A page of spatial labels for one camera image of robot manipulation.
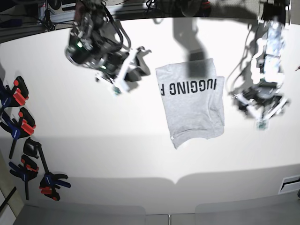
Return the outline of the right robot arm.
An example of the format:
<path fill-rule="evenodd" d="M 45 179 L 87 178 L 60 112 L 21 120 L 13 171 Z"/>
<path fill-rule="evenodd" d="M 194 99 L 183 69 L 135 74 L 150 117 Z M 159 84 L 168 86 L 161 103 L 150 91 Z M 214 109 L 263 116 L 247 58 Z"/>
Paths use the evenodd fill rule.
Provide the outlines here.
<path fill-rule="evenodd" d="M 66 58 L 74 65 L 100 72 L 114 83 L 122 66 L 124 80 L 137 82 L 149 74 L 143 57 L 144 47 L 132 49 L 130 39 L 120 22 L 112 17 L 102 0 L 79 0 L 73 26 L 65 49 Z"/>

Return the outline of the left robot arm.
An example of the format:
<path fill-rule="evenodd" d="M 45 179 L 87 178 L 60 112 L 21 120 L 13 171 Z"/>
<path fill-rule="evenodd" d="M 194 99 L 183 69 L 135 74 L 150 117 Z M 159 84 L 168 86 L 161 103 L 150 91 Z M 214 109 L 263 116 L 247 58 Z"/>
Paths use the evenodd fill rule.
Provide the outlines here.
<path fill-rule="evenodd" d="M 256 40 L 257 51 L 250 61 L 253 84 L 234 94 L 239 109 L 257 122 L 267 122 L 281 114 L 289 102 L 280 94 L 285 80 L 281 57 L 285 47 L 285 33 L 291 24 L 291 1 L 275 0 L 263 3 L 258 24 L 265 29 Z"/>

